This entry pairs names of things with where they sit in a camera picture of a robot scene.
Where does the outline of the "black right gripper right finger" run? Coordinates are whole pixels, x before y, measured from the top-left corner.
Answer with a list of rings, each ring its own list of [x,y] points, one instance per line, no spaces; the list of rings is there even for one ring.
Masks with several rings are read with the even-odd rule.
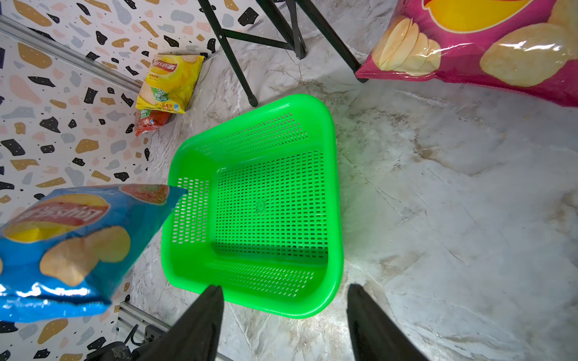
[[[348,289],[347,318],[356,360],[426,360],[359,284]]]

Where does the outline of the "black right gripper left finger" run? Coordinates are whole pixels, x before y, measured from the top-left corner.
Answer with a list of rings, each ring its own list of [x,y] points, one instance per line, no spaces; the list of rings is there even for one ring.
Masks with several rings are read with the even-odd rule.
[[[140,360],[215,360],[224,314],[222,287],[211,285]]]

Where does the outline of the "blue chips bag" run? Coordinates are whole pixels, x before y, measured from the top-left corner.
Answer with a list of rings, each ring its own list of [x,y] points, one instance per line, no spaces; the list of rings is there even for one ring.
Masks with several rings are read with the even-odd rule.
[[[186,190],[165,184],[57,189],[1,229],[1,319],[106,311]]]

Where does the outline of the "red chips bag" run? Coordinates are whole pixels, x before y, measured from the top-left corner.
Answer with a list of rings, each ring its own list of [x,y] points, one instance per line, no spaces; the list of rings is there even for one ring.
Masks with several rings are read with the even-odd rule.
[[[167,124],[172,117],[171,113],[155,110],[137,110],[135,112],[135,135],[153,132]]]

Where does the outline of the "yellow chips bag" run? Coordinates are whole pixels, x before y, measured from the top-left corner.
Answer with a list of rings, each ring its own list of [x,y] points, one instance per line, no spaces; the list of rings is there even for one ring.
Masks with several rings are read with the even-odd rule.
[[[205,57],[158,54],[153,59],[136,101],[140,111],[184,114],[200,76]]]

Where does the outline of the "pink chips bag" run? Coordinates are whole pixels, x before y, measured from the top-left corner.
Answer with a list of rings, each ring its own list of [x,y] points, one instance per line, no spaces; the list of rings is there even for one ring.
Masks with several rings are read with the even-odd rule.
[[[577,105],[575,1],[400,1],[356,75],[473,84]]]

